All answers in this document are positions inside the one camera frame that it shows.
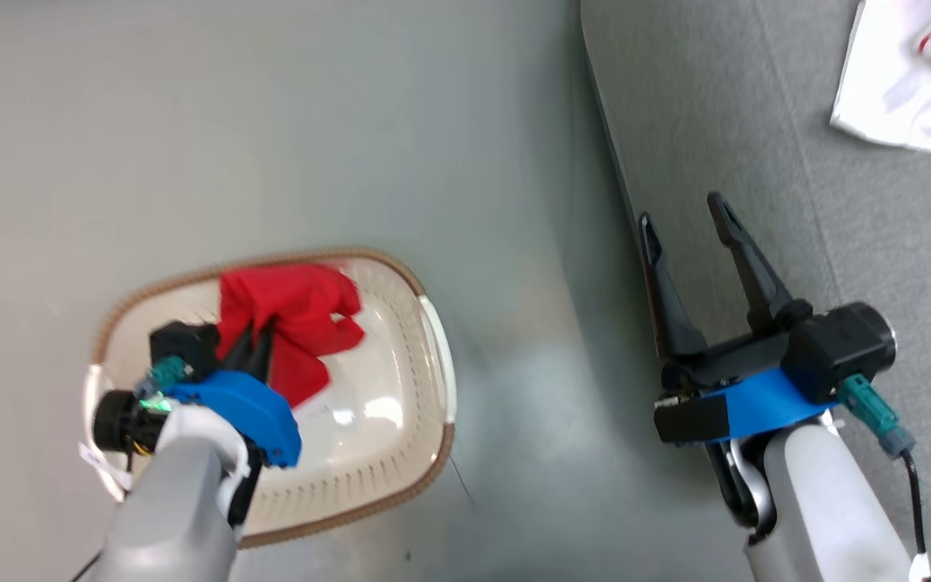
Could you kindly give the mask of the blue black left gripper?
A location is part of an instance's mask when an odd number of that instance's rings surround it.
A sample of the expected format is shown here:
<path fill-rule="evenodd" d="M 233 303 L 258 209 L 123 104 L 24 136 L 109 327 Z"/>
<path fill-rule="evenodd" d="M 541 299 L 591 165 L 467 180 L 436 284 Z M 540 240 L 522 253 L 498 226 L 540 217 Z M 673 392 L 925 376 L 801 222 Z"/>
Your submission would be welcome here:
<path fill-rule="evenodd" d="M 266 466 L 295 467 L 302 453 L 298 424 L 285 398 L 261 382 L 268 381 L 274 332 L 275 319 L 269 319 L 254 340 L 249 322 L 221 358 L 223 369 L 203 382 L 148 377 L 135 390 L 107 391 L 94 408 L 94 445 L 103 452 L 152 454 L 171 413 L 203 407 L 251 442 Z"/>

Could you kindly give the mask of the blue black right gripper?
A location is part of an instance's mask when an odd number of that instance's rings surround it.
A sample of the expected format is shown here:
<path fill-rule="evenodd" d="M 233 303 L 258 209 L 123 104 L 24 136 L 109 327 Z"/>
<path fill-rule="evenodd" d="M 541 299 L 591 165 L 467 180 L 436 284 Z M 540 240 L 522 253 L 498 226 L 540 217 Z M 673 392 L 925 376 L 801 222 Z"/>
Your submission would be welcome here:
<path fill-rule="evenodd" d="M 790 294 L 724 195 L 710 192 L 708 207 L 739 273 L 752 331 L 780 334 L 809 319 L 812 305 Z M 653 411 L 662 442 L 709 445 L 743 439 L 794 426 L 837 407 L 836 400 L 807 400 L 782 372 L 786 335 L 740 336 L 708 350 L 673 283 L 649 213 L 640 214 L 638 242 L 657 355 L 668 360 L 661 369 L 664 394 Z"/>

